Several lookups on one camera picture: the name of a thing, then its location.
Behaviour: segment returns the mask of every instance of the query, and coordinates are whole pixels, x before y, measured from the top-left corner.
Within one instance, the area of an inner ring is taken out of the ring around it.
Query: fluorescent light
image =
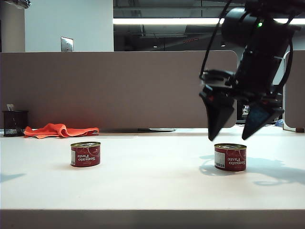
[[[279,23],[286,23],[287,18],[274,18],[275,21]],[[290,22],[291,25],[305,25],[305,18],[295,18]]]
[[[114,18],[117,25],[216,25],[219,18]]]

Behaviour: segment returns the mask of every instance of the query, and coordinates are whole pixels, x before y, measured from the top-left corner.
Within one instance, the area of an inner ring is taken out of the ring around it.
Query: pen holder
[[[2,111],[4,119],[4,136],[23,136],[28,125],[28,111]]]

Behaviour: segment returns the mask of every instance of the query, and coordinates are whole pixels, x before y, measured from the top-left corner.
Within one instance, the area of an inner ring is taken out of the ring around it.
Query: light switch
[[[61,51],[72,52],[73,51],[73,39],[67,37],[61,37]]]

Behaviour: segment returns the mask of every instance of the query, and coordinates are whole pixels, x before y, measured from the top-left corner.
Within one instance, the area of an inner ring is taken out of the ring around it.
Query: tomato paste can
[[[215,147],[215,167],[228,171],[243,171],[246,169],[246,149],[239,144],[222,143]]]
[[[98,165],[101,161],[100,155],[100,142],[78,142],[71,144],[71,165],[74,167]]]

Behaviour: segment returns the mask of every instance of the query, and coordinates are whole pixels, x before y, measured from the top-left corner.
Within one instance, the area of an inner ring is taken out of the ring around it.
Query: orange towel
[[[24,137],[81,137],[81,136],[92,136],[98,135],[98,128],[88,128],[88,129],[71,129],[67,128],[64,124],[52,124],[49,123],[45,127],[32,130],[30,127],[26,127],[24,131]]]

